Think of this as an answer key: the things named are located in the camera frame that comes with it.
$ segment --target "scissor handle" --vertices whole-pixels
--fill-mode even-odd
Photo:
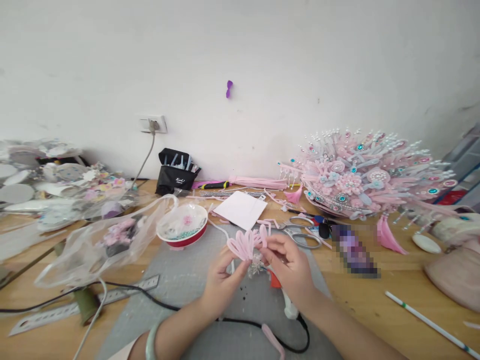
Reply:
[[[313,235],[310,235],[310,234],[304,234],[302,232],[293,232],[291,231],[290,229],[285,229],[284,232],[286,232],[288,235],[290,235],[291,239],[295,242],[295,244],[297,244],[300,248],[304,248],[304,249],[310,249],[310,250],[313,250],[313,249],[318,249],[319,247],[322,246],[322,241],[316,237],[316,236],[313,236]],[[301,242],[298,242],[295,237],[297,238],[303,238],[303,239],[312,239],[313,241],[315,241],[317,243],[317,245],[314,245],[314,246],[310,246],[310,245],[306,245],[304,243],[301,243]]]
[[[294,223],[292,220],[302,220],[302,221],[306,221],[308,223],[308,225],[302,225],[302,224],[299,224],[299,223]],[[290,219],[289,219],[289,224],[288,226],[290,227],[293,227],[293,228],[308,228],[308,227],[311,227],[311,226],[314,226],[315,223],[310,220],[309,218],[306,218],[306,217],[301,217],[301,216],[292,216]]]

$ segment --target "metal ruler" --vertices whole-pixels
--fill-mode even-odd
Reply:
[[[144,290],[151,290],[157,287],[159,284],[160,275],[152,276],[146,280],[134,283],[132,285],[138,286]],[[128,298],[130,295],[135,295],[139,293],[138,290],[127,289],[127,288],[120,288],[117,287],[115,289],[109,290],[106,293],[105,304],[111,304],[118,300],[122,300]],[[98,302],[102,301],[104,295],[100,294],[97,295]],[[54,323],[58,320],[62,320],[68,318],[69,316],[80,314],[79,306],[76,302],[71,303],[69,305],[64,305],[60,307],[56,307],[52,310],[42,311],[40,313],[36,313],[33,315],[29,315],[21,319],[17,324],[13,327],[10,331],[8,336],[16,335],[24,333],[28,330],[35,329],[41,327],[46,324]]]

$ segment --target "white disc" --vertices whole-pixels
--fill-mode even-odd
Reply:
[[[27,202],[34,197],[35,190],[25,184],[7,185],[0,189],[0,201],[10,204]]]
[[[82,178],[82,174],[85,172],[87,172],[87,168],[85,166],[75,163],[66,163],[56,168],[57,176],[67,181],[79,180]]]
[[[67,227],[79,218],[79,213],[70,208],[58,208],[45,212],[38,220],[37,228],[42,232],[50,232]]]
[[[17,169],[8,164],[0,164],[0,179],[9,178],[17,173]]]
[[[442,252],[440,246],[438,246],[438,244],[429,237],[421,234],[415,234],[411,237],[411,239],[420,249],[426,251],[427,253],[440,254]]]
[[[13,185],[23,183],[30,175],[30,170],[22,170],[15,175],[10,176],[3,182],[3,185]]]
[[[9,158],[14,163],[37,167],[39,165],[37,161],[38,156],[39,154],[36,151],[18,149],[10,152]]]

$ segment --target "black cable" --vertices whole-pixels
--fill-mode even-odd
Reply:
[[[111,282],[111,281],[105,281],[106,284],[108,285],[113,285],[113,286],[116,286],[116,287],[119,287],[119,288],[125,288],[125,289],[131,289],[131,290],[137,290],[139,292],[141,292],[143,295],[145,295],[147,298],[149,298],[152,302],[154,302],[155,304],[161,306],[162,308],[165,308],[165,309],[169,309],[169,310],[172,310],[172,311],[179,311],[181,309],[181,307],[177,307],[177,306],[173,306],[173,305],[168,305],[164,302],[161,302],[160,300],[157,300],[155,297],[153,297],[152,295],[150,295],[150,293],[148,291],[146,291],[145,289],[139,287],[139,286],[135,286],[135,285],[127,285],[127,284],[121,284],[121,283],[117,283],[117,282]],[[30,306],[30,307],[26,307],[26,308],[23,308],[23,309],[0,309],[0,313],[24,313],[24,312],[28,312],[28,311],[31,311],[33,309],[36,309],[36,308],[40,308],[42,306],[45,306],[51,302],[54,302],[55,300],[58,300],[60,298],[63,298],[64,296],[67,296],[68,294],[71,294],[73,292],[76,292],[76,291],[79,291],[85,287],[88,287],[90,285],[95,285],[95,284],[100,284],[100,281],[94,281],[86,286],[82,286],[82,287],[75,287],[67,292],[64,292],[63,294],[59,295],[59,296],[56,296],[50,300],[47,300],[47,301],[44,301],[38,305],[35,305],[35,306]],[[301,349],[295,349],[289,345],[287,345],[285,342],[283,342],[277,335],[273,334],[275,336],[275,338],[278,340],[278,342],[280,343],[280,345],[282,345],[285,349],[287,349],[288,351],[292,352],[292,353],[295,353],[295,354],[303,354],[304,352],[306,352],[310,346],[310,332],[309,332],[309,329],[308,329],[308,326],[307,326],[307,323],[305,322],[304,318],[302,317],[302,315],[298,314],[298,317],[296,318],[296,320],[300,323],[300,325],[302,326],[302,328],[305,330],[305,333],[306,333],[306,345],[301,348]],[[250,320],[240,320],[240,319],[234,319],[234,318],[230,318],[230,317],[223,317],[223,318],[218,318],[216,319],[215,321],[217,322],[225,322],[225,323],[237,323],[237,324],[247,324],[247,325],[251,325],[251,326],[254,326],[256,328],[259,328],[261,329],[262,328],[262,324],[258,323],[258,322],[255,322],[255,321],[250,321]]]

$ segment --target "white paper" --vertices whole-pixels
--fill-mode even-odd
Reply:
[[[244,230],[251,230],[266,206],[265,201],[258,200],[244,192],[235,191],[213,212]]]

